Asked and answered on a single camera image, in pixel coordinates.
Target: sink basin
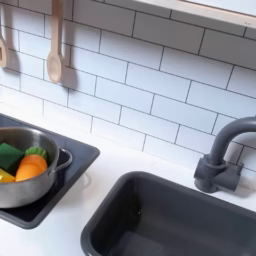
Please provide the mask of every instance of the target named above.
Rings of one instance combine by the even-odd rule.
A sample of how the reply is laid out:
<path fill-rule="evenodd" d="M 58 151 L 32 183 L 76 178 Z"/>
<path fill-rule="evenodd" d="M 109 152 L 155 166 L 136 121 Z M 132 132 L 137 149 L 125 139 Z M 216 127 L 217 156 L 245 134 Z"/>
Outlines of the sink basin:
<path fill-rule="evenodd" d="M 87 256 L 255 256 L 256 213 L 133 172 L 109 192 L 81 245 Z"/>

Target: faucet spout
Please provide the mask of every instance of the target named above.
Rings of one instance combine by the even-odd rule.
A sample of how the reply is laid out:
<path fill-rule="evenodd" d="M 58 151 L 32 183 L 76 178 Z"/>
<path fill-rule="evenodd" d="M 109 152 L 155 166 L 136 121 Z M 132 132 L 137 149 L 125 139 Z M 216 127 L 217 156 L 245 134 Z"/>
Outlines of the faucet spout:
<path fill-rule="evenodd" d="M 214 193 L 220 188 L 236 190 L 243 166 L 228 166 L 223 158 L 229 143 L 246 132 L 256 132 L 256 117 L 238 119 L 219 132 L 210 154 L 201 158 L 197 165 L 194 177 L 199 190 L 205 193 Z"/>
<path fill-rule="evenodd" d="M 229 143 L 238 135 L 246 132 L 256 132 L 256 117 L 241 118 L 226 125 L 217 135 L 211 152 L 209 163 L 220 165 L 223 161 Z"/>

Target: white countertop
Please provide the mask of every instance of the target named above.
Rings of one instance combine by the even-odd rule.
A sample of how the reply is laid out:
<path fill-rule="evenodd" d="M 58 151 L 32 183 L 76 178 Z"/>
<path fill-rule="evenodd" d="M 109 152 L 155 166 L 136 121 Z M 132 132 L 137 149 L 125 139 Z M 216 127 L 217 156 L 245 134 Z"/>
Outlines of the white countertop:
<path fill-rule="evenodd" d="M 81 232 L 117 179 L 127 172 L 145 171 L 195 189 L 194 170 L 145 153 L 85 135 L 70 127 L 17 113 L 0 103 L 0 113 L 58 132 L 100 149 L 99 158 L 35 229 L 23 230 L 0 220 L 0 256 L 83 256 Z M 239 187 L 236 195 L 213 195 L 256 212 L 256 191 Z"/>

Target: pot rim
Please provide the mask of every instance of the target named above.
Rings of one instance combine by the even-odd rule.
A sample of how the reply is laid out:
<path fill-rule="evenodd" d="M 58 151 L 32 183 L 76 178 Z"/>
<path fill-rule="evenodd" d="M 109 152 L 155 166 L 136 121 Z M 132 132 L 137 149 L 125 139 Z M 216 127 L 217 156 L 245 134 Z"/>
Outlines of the pot rim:
<path fill-rule="evenodd" d="M 58 160 L 59 160 L 59 147 L 57 146 L 56 142 L 55 142 L 53 139 L 49 138 L 49 136 L 47 136 L 46 133 L 44 133 L 44 132 L 42 132 L 42 131 L 39 131 L 39 130 L 37 130 L 37 129 L 27 128 L 27 127 L 25 127 L 25 128 L 23 128 L 23 127 L 2 127 L 2 128 L 0 128 L 0 133 L 1 133 L 1 131 L 3 131 L 3 130 L 8 130 L 8 129 L 10 129 L 10 128 L 13 129 L 13 130 L 29 131 L 29 132 L 31 132 L 31 133 L 32 133 L 32 132 L 35 132 L 35 133 L 37 133 L 37 134 L 40 134 L 40 135 L 42 135 L 42 136 L 45 136 L 45 137 L 53 144 L 53 146 L 55 147 L 56 155 L 55 155 L 55 158 L 54 158 L 54 160 L 52 161 L 51 165 L 48 166 L 48 168 L 47 168 L 44 172 L 42 172 L 41 174 L 39 174 L 39 175 L 37 175 L 37 176 L 35 176 L 35 177 L 33 177 L 33 178 L 30 178 L 30 179 L 28 179 L 28 180 L 23 180 L 23 181 L 18 181 L 18 182 L 0 182 L 0 186 L 4 186 L 4 185 L 12 185 L 12 186 L 15 186 L 15 185 L 19 185 L 19 184 L 23 184 L 23 183 L 29 182 L 29 181 L 31 181 L 31 180 L 39 179 L 41 176 L 46 175 L 46 174 L 51 175 L 51 174 L 50 174 L 50 170 L 54 170 L 54 168 L 56 167 L 57 162 L 58 162 Z"/>

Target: wooden spoon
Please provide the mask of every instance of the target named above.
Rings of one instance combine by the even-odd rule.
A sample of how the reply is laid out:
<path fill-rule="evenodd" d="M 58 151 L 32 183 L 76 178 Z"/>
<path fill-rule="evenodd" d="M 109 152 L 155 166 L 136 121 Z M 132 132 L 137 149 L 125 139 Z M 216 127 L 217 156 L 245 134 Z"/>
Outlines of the wooden spoon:
<path fill-rule="evenodd" d="M 62 75 L 61 54 L 63 0 L 52 0 L 52 44 L 47 59 L 47 70 L 53 83 L 59 83 Z"/>
<path fill-rule="evenodd" d="M 0 67 L 7 66 L 8 47 L 2 35 L 1 15 L 0 15 Z"/>

